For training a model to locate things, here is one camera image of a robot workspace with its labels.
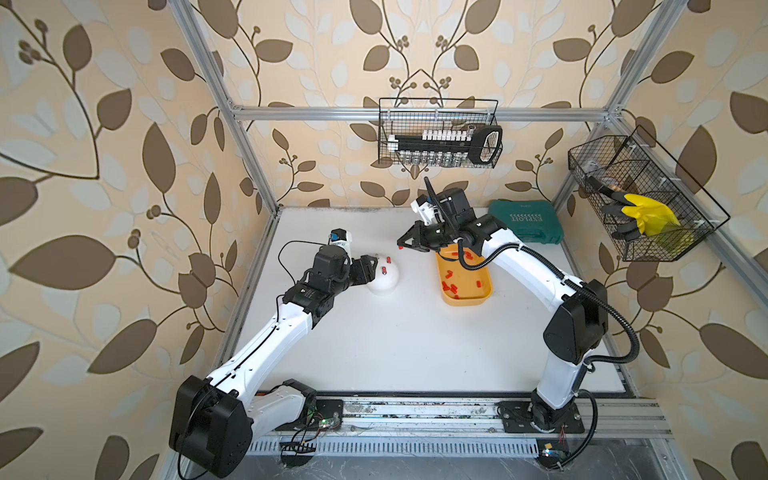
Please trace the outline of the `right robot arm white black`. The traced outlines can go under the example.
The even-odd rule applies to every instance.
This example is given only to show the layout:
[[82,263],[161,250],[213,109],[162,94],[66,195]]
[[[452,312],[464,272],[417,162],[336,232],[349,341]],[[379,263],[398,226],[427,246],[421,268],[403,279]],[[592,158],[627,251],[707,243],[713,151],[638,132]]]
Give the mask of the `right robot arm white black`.
[[[583,379],[596,364],[623,365],[638,357],[637,333],[608,303],[601,282],[584,282],[565,273],[496,217],[476,215],[463,190],[436,193],[429,188],[411,208],[420,218],[398,239],[398,246],[438,253],[454,245],[454,261],[464,270],[496,265],[550,311],[552,317],[543,332],[549,351],[544,373],[523,417],[534,429],[552,432],[572,415]],[[467,250],[482,257],[482,262],[469,264]]]

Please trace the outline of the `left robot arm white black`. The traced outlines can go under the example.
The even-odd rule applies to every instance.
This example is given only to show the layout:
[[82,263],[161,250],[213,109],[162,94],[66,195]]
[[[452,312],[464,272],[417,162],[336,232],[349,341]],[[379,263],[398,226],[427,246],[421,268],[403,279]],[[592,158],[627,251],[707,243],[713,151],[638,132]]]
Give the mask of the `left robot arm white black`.
[[314,389],[295,380],[259,396],[259,388],[287,352],[333,308],[337,296],[375,281],[374,255],[353,258],[346,242],[319,247],[312,266],[285,293],[275,313],[237,353],[208,376],[188,377],[178,388],[169,446],[203,473],[231,474],[252,441],[308,414]]

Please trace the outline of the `white dome screw holder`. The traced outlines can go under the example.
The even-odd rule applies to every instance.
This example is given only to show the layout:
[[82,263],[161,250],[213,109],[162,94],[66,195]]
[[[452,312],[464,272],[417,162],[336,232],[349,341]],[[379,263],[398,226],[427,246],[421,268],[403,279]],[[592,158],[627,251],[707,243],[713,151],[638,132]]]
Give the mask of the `white dome screw holder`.
[[[376,257],[378,258],[376,279],[367,284],[367,288],[374,295],[387,296],[396,289],[400,280],[400,271],[391,256],[376,255]],[[391,257],[391,264],[387,264],[387,257]]]

